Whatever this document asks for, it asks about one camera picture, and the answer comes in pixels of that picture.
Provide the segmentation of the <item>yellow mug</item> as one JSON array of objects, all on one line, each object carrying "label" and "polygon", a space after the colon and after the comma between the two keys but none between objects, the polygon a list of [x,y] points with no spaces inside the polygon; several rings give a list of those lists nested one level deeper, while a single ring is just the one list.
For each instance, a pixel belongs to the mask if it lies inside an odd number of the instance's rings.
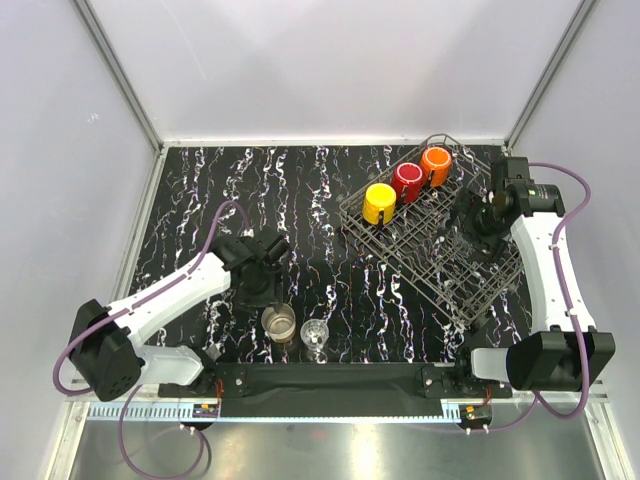
[{"label": "yellow mug", "polygon": [[394,215],[396,192],[386,183],[373,183],[365,191],[362,216],[371,225],[386,225]]}]

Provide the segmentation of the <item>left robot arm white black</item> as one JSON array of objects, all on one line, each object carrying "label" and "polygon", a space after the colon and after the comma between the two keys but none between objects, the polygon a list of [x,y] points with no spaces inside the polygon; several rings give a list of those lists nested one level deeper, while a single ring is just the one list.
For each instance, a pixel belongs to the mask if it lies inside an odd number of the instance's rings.
[{"label": "left robot arm white black", "polygon": [[245,310],[283,299],[285,237],[269,228],[253,236],[221,236],[204,253],[150,287],[107,306],[97,300],[76,313],[66,358],[102,402],[142,385],[164,385],[203,397],[215,385],[212,354],[181,343],[149,345],[151,336],[197,304],[227,291]]}]

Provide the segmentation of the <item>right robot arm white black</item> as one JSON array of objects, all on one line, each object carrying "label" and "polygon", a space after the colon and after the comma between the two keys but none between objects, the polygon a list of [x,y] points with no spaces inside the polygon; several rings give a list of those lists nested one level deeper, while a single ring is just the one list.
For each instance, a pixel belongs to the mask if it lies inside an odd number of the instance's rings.
[{"label": "right robot arm white black", "polygon": [[612,359],[612,334],[598,331],[582,298],[564,229],[573,218],[560,190],[540,184],[525,157],[503,157],[491,167],[488,194],[466,189],[449,221],[478,261],[497,263],[513,241],[532,303],[532,331],[508,348],[468,347],[453,385],[475,397],[489,381],[519,391],[585,392]]}]

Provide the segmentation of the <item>orange mug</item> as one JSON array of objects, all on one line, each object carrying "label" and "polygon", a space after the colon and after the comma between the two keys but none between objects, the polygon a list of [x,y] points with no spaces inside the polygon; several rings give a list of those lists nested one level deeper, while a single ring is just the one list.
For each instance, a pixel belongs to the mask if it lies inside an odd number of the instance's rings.
[{"label": "orange mug", "polygon": [[431,146],[424,150],[420,166],[426,176],[426,184],[435,188],[446,182],[452,165],[451,153],[443,147]]}]

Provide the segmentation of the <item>red mug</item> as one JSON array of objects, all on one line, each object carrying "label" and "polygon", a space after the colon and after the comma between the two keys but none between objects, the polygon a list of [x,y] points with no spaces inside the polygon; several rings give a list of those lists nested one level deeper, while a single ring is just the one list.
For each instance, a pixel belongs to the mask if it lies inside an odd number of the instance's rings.
[{"label": "red mug", "polygon": [[416,163],[403,162],[397,165],[391,180],[397,202],[408,204],[416,201],[425,184],[425,178],[424,170]]}]

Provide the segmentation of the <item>clear glass tumbler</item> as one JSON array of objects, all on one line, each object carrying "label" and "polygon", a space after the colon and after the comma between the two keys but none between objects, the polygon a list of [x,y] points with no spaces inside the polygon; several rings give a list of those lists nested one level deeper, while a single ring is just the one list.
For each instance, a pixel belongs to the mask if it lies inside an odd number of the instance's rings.
[{"label": "clear glass tumbler", "polygon": [[329,338],[327,323],[320,319],[307,320],[301,326],[300,338],[307,348],[322,350]]},{"label": "clear glass tumbler", "polygon": [[462,261],[469,262],[471,260],[471,256],[474,253],[472,245],[464,238],[456,225],[451,227],[441,226],[436,231],[436,237],[441,240],[441,243],[452,254]]}]

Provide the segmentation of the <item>stainless steel cup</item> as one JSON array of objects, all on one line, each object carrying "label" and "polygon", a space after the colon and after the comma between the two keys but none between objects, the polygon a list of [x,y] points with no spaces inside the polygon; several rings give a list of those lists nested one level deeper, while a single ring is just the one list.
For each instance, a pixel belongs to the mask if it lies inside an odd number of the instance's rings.
[{"label": "stainless steel cup", "polygon": [[296,315],[289,305],[270,306],[262,313],[261,325],[272,341],[284,344],[295,336]]}]

